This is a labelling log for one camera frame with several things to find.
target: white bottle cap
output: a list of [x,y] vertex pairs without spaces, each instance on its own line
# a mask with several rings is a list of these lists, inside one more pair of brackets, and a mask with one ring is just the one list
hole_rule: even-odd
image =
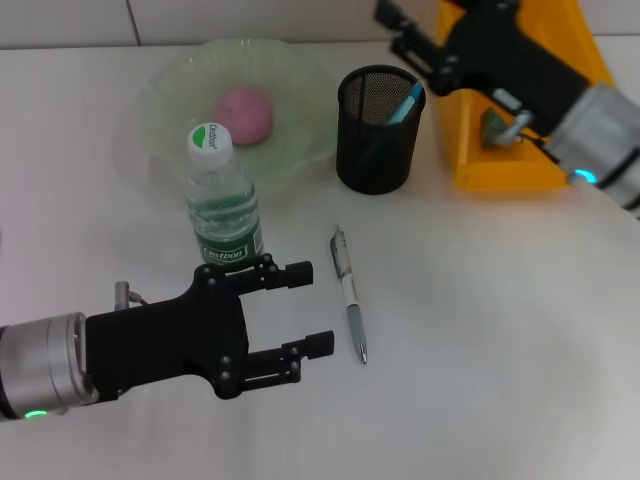
[[229,130],[218,123],[203,123],[191,130],[189,153],[196,169],[215,172],[233,158],[233,142]]

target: blue pen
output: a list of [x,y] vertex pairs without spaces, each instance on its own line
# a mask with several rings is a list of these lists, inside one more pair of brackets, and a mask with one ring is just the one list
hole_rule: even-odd
[[416,83],[411,89],[411,92],[409,92],[409,96],[402,102],[398,110],[396,110],[396,113],[391,117],[391,120],[389,120],[389,125],[395,125],[407,118],[413,106],[420,100],[423,91],[424,87],[422,84],[420,82]]

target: pen holder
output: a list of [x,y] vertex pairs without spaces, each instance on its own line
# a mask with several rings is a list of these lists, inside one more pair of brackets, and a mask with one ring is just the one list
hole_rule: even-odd
[[417,79],[401,68],[371,65],[349,74],[338,89],[336,170],[356,192],[382,195],[409,178],[424,91],[406,117],[389,124]]

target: water bottle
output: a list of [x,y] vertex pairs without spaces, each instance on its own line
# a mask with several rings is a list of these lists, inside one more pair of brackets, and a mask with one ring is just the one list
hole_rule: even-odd
[[229,131],[217,123],[189,134],[187,207],[205,263],[229,265],[262,253],[255,186],[233,155]]

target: white wall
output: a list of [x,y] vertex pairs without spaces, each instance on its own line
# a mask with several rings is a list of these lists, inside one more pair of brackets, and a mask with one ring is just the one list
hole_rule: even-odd
[[640,0],[580,0],[595,34],[640,34]]
[[[399,0],[424,17],[438,0]],[[291,41],[380,40],[375,0],[131,0],[145,45],[202,43],[221,37]]]
[[[372,21],[375,0],[130,1],[143,45],[388,38]],[[579,1],[595,33],[640,34],[640,0]],[[431,29],[438,0],[397,2]],[[0,48],[135,44],[126,0],[0,0]]]
[[0,0],[0,48],[135,44],[125,0]]

